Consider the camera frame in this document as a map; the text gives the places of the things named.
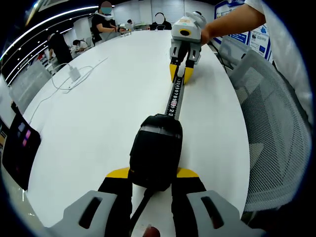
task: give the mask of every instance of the poster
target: poster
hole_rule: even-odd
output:
[[[265,59],[268,59],[270,40],[266,24],[250,32],[249,46]]]
[[[227,15],[243,4],[243,0],[225,0],[215,6],[214,19]],[[246,44],[252,50],[259,53],[269,62],[272,62],[273,57],[270,49],[269,31],[267,25],[258,27],[257,29],[241,34],[229,35],[230,37]],[[216,37],[214,40],[221,44],[222,37]]]
[[[230,37],[243,42],[244,44],[248,44],[249,32],[241,33],[241,34],[233,34],[229,35]]]

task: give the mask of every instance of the human hand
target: human hand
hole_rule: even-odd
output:
[[[143,237],[160,237],[160,232],[157,228],[148,226]]]
[[[208,43],[211,40],[210,33],[208,32],[207,29],[203,29],[201,32],[201,44],[204,45]]]

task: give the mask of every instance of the yellow plastic part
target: yellow plastic part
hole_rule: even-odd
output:
[[[184,84],[186,84],[193,74],[193,68],[186,68],[184,72]]]
[[[174,75],[176,73],[176,70],[177,70],[177,65],[170,64],[170,75],[171,75],[171,81],[172,82],[174,80]]]
[[[188,36],[190,36],[191,35],[191,31],[189,31],[188,29],[180,29],[179,30],[179,33],[181,34],[181,31],[186,31],[186,32],[188,32],[189,33],[189,35]]]
[[[123,168],[123,169],[117,169],[112,171],[107,175],[107,178],[121,178],[121,179],[127,179],[128,177],[128,171],[129,167]]]
[[[184,168],[178,168],[177,170],[177,178],[193,178],[198,177],[198,174],[196,174],[194,171],[190,169],[184,169]]]

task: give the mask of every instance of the finger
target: finger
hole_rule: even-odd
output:
[[[149,227],[146,229],[143,237],[160,237],[160,232],[155,227]]]

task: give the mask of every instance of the white cable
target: white cable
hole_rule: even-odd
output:
[[[107,59],[108,59],[108,57],[107,57],[106,59],[103,59],[100,63],[98,63],[98,64],[95,65],[94,67],[92,67],[92,66],[85,66],[85,67],[83,67],[83,68],[88,68],[88,67],[90,67],[91,70],[90,70],[89,72],[87,72],[81,79],[78,79],[78,80],[77,80],[77,83],[76,83],[72,88],[69,88],[69,89],[62,89],[61,87],[66,83],[66,81],[68,81],[68,80],[70,79],[70,77],[68,77],[59,87],[56,87],[56,85],[54,84],[54,81],[53,81],[53,76],[51,76],[51,81],[52,81],[54,87],[56,88],[56,90],[55,90],[49,97],[47,97],[47,98],[45,98],[45,99],[43,99],[43,100],[41,100],[41,101],[39,102],[38,106],[36,107],[36,109],[35,109],[34,112],[33,112],[33,115],[32,115],[32,117],[31,117],[31,119],[30,119],[29,124],[31,124],[32,119],[33,119],[33,117],[34,117],[36,111],[38,110],[38,108],[39,108],[39,106],[41,105],[42,102],[44,102],[45,100],[48,100],[49,98],[51,98],[58,90],[67,90],[67,92],[66,92],[65,94],[68,94],[72,89],[74,89],[75,87],[77,87],[78,85],[80,85],[82,82],[84,82],[84,81],[90,76],[90,74],[92,73],[93,69],[95,69],[97,66],[99,66],[101,63],[103,63],[103,62],[104,62],[105,60],[107,60]],[[66,64],[67,64],[71,69],[73,68],[70,64],[68,64],[68,63],[63,63],[63,64],[60,64],[60,65],[58,65],[57,67],[55,67],[53,70],[55,70],[56,68],[59,68],[59,67],[62,66],[62,65],[66,65]]]
[[[158,30],[158,26],[163,26],[163,30],[166,28],[165,25],[160,24],[160,25],[157,25],[157,26],[156,26],[156,30]]]

